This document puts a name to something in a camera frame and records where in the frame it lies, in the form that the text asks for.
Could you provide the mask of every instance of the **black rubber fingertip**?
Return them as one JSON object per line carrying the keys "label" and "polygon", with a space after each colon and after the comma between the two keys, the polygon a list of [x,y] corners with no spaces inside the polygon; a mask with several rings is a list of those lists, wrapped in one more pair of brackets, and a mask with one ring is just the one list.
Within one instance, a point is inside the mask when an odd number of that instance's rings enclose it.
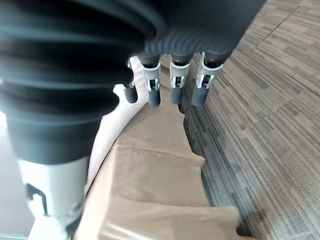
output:
{"label": "black rubber fingertip", "polygon": [[171,88],[171,102],[173,104],[179,104],[181,102],[182,91],[183,88],[180,87]]}
{"label": "black rubber fingertip", "polygon": [[124,95],[126,100],[131,103],[134,104],[137,102],[138,100],[138,93],[137,93],[137,89],[136,86],[134,86],[133,88],[131,87],[126,87],[124,89]]}
{"label": "black rubber fingertip", "polygon": [[152,89],[149,91],[149,105],[150,107],[156,108],[160,105],[160,89],[156,91],[155,89]]}
{"label": "black rubber fingertip", "polygon": [[201,107],[206,101],[208,91],[209,89],[205,87],[197,88],[197,86],[195,86],[192,95],[192,105]]}

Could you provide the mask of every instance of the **khaki fabric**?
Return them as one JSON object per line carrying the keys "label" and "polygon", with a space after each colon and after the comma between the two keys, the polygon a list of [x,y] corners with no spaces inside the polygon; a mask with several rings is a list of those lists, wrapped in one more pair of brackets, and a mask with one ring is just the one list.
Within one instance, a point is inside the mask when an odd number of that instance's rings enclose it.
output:
{"label": "khaki fabric", "polygon": [[236,207],[210,207],[205,159],[192,153],[184,115],[170,103],[145,105],[114,143],[86,196],[74,240],[238,240]]}

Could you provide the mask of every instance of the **gray carpet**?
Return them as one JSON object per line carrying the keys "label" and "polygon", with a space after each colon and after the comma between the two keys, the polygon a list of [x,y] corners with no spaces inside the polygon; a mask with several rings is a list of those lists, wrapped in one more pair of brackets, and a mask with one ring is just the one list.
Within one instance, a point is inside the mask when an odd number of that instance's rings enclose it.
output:
{"label": "gray carpet", "polygon": [[320,239],[320,1],[267,3],[194,107],[199,59],[179,107],[211,204],[245,236]]}

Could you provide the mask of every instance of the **white fabric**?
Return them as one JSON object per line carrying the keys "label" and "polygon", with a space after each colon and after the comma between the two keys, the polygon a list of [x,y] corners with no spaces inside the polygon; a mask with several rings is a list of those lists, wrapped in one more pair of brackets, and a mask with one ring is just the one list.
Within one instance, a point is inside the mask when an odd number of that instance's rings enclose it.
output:
{"label": "white fabric", "polygon": [[137,112],[148,102],[148,90],[145,84],[142,64],[137,56],[130,58],[134,74],[134,83],[138,93],[136,103],[129,103],[125,97],[122,84],[114,86],[113,92],[119,97],[119,105],[109,114],[103,116],[99,131],[95,137],[90,157],[88,180],[85,191],[87,192],[99,167],[109,152],[121,131]]}

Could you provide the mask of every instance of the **robotic arm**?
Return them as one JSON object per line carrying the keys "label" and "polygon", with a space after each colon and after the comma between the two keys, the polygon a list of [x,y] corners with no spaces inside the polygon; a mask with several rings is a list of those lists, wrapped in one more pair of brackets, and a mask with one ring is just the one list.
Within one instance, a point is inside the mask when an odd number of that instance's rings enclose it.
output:
{"label": "robotic arm", "polygon": [[128,58],[139,55],[149,104],[160,104],[160,56],[170,54],[178,104],[202,52],[192,103],[209,88],[265,0],[2,0],[0,109],[28,204],[70,238],[84,207],[89,156],[115,84],[137,100]]}

